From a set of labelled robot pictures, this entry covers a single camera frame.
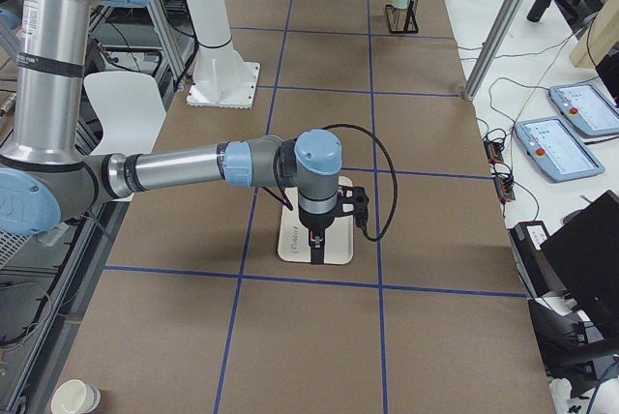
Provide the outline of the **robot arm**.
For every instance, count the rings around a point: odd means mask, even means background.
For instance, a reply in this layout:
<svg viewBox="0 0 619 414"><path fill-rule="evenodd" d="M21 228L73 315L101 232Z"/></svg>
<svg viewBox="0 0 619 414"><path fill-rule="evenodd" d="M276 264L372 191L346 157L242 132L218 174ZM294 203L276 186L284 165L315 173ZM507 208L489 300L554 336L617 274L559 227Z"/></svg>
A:
<svg viewBox="0 0 619 414"><path fill-rule="evenodd" d="M223 180L281 190L283 260L348 263L351 187L340 176L339 139L310 130L288 140L267 135L155 152L165 117L155 79L86 71L90 16L99 5L145 8L156 26L164 24L160 0L23 0L14 130L1 148L2 258L108 201Z"/></svg>

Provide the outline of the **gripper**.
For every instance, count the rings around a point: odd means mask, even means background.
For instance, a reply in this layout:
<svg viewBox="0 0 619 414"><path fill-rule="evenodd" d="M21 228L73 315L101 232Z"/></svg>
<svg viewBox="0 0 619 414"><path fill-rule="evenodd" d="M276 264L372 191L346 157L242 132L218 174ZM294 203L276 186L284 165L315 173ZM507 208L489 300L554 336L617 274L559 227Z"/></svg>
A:
<svg viewBox="0 0 619 414"><path fill-rule="evenodd" d="M335 217L330 213L313 214L300 210L299 220L309 231L310 263L323 264L326 230L334 223Z"/></svg>

